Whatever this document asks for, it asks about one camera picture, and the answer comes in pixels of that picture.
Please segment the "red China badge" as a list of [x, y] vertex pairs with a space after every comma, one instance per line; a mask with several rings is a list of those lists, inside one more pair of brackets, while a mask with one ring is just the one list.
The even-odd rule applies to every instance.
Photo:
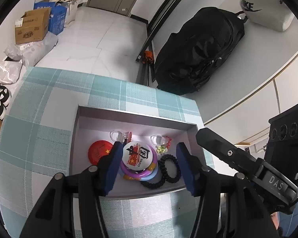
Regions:
[[94, 142], [88, 149], [88, 159], [92, 165], [98, 165], [98, 162], [103, 156], [107, 156], [113, 144], [109, 141], [98, 140]]

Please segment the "white China pin badge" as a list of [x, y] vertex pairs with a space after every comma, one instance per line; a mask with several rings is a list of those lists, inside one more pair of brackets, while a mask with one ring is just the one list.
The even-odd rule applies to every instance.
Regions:
[[153, 152], [144, 142], [131, 141], [123, 148], [123, 164], [133, 170], [142, 171], [150, 166], [153, 161]]

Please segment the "red cartoon charm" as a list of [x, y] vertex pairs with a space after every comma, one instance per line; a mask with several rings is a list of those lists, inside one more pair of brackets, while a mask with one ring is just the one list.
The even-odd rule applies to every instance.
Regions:
[[170, 137], [168, 137], [168, 136], [163, 136], [162, 137], [161, 145], [163, 146], [163, 148], [165, 149], [165, 151], [169, 150], [171, 141], [172, 141], [172, 139]]

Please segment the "silver phone box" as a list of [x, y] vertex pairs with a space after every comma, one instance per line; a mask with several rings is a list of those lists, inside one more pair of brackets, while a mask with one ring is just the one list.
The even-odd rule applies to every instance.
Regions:
[[195, 124], [100, 108], [79, 106], [76, 113], [70, 152], [70, 174], [79, 174], [92, 164], [100, 165], [116, 141], [123, 145], [123, 156], [108, 199], [136, 199], [180, 191], [184, 181], [156, 189], [141, 182], [157, 183], [161, 178], [161, 156], [176, 155], [183, 142], [190, 154], [206, 164], [203, 149], [197, 144]]

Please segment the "teal plaid tablecloth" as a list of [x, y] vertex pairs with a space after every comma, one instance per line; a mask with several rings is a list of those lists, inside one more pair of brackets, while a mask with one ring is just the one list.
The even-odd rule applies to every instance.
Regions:
[[203, 127], [191, 99], [104, 76], [28, 68], [0, 130], [0, 210], [11, 237], [19, 237], [51, 177], [69, 172], [74, 119], [80, 105]]

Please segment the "black backpack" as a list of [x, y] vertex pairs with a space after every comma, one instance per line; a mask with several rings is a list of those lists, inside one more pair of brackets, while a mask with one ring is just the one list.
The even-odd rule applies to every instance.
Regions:
[[244, 37], [242, 13], [205, 7], [171, 33], [154, 64], [157, 88], [186, 95], [205, 85]]

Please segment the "white plastic packaging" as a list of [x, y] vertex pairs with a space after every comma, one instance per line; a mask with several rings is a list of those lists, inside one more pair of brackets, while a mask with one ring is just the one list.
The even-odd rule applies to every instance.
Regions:
[[0, 84], [16, 83], [22, 67], [34, 67], [57, 43], [58, 36], [47, 32], [41, 41], [8, 45], [5, 49], [7, 60], [0, 61]]

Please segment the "white Nike bag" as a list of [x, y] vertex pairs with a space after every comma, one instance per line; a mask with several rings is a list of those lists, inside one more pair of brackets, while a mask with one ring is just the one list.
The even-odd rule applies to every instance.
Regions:
[[294, 19], [282, 0], [240, 0], [240, 6], [253, 23], [279, 32], [287, 30]]

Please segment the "brown cardboard box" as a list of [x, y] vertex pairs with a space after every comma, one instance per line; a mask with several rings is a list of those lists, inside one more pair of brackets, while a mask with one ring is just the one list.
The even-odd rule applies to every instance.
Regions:
[[50, 8], [41, 8], [25, 12], [14, 24], [15, 43], [17, 45], [42, 41], [48, 32]]

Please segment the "blue cardboard box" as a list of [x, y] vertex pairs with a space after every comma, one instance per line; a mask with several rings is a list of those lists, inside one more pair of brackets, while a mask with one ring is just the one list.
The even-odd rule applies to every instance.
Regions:
[[34, 9], [50, 8], [48, 31], [59, 35], [64, 29], [67, 8], [55, 2], [38, 2]]

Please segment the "beige tote bag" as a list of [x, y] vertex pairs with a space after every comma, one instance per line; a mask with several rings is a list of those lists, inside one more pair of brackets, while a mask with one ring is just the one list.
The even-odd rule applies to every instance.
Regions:
[[64, 27], [69, 27], [75, 20], [80, 1], [81, 0], [51, 0], [51, 2], [55, 2], [57, 5], [61, 5], [67, 9]]

